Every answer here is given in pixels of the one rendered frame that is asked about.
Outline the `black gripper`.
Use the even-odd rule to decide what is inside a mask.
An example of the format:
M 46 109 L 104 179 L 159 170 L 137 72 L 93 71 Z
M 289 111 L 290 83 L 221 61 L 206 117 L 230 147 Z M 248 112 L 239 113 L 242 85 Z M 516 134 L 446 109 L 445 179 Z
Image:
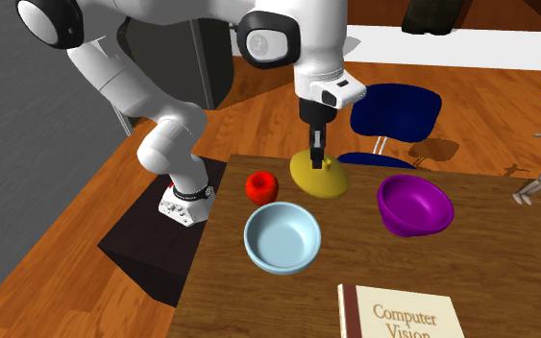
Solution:
M 299 116 L 309 124 L 309 157 L 313 169 L 321 169 L 326 147 L 326 124 L 337 115 L 337 109 L 307 99 L 299 99 Z

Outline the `yellow bowl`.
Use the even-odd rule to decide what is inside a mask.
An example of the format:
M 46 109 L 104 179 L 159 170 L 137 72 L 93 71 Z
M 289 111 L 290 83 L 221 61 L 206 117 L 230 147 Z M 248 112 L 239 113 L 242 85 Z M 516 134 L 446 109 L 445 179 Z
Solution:
M 312 167 L 310 151 L 295 154 L 289 163 L 291 178 L 309 195 L 321 199 L 335 199 L 345 194 L 349 177 L 341 163 L 325 154 L 320 169 Z

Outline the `dark robot stand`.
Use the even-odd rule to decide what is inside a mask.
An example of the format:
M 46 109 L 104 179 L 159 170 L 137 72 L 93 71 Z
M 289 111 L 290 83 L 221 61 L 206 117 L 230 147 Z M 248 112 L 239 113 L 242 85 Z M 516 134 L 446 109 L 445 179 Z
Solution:
M 159 212 L 169 183 L 167 176 L 155 178 L 98 248 L 148 296 L 175 307 L 206 223 L 185 227 Z

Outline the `brown wooden table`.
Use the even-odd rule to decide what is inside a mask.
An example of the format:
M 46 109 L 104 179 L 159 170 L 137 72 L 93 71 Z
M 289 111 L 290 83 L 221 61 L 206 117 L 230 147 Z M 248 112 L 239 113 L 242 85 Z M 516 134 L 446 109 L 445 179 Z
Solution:
M 244 184 L 258 170 L 273 173 L 280 199 L 320 225 L 320 252 L 301 273 L 266 273 L 246 254 L 255 206 Z M 517 178 L 428 171 L 455 218 L 440 233 L 403 238 L 377 207 L 393 170 L 347 171 L 348 192 L 321 200 L 297 187 L 284 158 L 231 156 L 167 338 L 340 338 L 341 283 L 447 296 L 465 338 L 541 338 L 541 192 L 518 205 Z

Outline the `red apple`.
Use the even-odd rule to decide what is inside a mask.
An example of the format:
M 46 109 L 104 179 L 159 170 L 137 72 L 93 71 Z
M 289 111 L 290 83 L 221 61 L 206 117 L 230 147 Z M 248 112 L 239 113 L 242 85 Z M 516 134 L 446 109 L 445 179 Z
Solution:
M 267 171 L 257 171 L 248 177 L 245 183 L 245 192 L 255 205 L 263 206 L 274 203 L 278 198 L 278 179 Z

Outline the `purple bowl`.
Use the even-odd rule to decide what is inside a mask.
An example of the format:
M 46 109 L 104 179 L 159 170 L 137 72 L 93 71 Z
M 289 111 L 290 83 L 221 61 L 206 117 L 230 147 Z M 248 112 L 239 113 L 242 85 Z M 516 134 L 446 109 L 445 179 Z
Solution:
M 436 234 L 455 217 L 453 203 L 435 184 L 411 175 L 385 179 L 377 192 L 384 226 L 402 237 Z

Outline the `cream book with brown spine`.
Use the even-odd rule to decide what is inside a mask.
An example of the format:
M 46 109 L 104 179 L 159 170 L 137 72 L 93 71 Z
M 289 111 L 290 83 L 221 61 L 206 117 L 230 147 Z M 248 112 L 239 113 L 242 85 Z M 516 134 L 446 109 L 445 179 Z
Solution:
M 340 284 L 341 338 L 465 338 L 449 297 Z

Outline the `blue chair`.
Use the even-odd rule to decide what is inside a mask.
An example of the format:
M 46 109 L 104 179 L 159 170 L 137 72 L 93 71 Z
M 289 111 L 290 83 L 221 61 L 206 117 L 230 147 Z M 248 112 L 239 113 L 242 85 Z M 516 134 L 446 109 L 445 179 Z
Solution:
M 353 104 L 350 127 L 353 132 L 377 139 L 371 153 L 342 154 L 342 163 L 411 169 L 401 159 L 383 153 L 386 141 L 406 143 L 425 140 L 432 132 L 442 109 L 442 98 L 436 92 L 411 84 L 372 84 L 363 99 Z

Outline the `dark grey cabinet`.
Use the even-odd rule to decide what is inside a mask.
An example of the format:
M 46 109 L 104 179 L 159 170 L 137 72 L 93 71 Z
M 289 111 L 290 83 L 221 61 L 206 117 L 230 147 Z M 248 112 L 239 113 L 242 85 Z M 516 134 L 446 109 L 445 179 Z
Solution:
M 116 38 L 124 53 L 178 100 L 217 109 L 233 86 L 231 35 L 224 21 L 159 26 L 126 18 Z

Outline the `light blue bowl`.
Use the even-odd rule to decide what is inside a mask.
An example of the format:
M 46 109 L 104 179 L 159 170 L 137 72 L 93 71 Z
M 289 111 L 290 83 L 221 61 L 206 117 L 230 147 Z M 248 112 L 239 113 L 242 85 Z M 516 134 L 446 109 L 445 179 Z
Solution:
M 302 272 L 318 255 L 322 232 L 305 208 L 275 202 L 255 210 L 243 231 L 247 255 L 261 270 L 274 275 Z

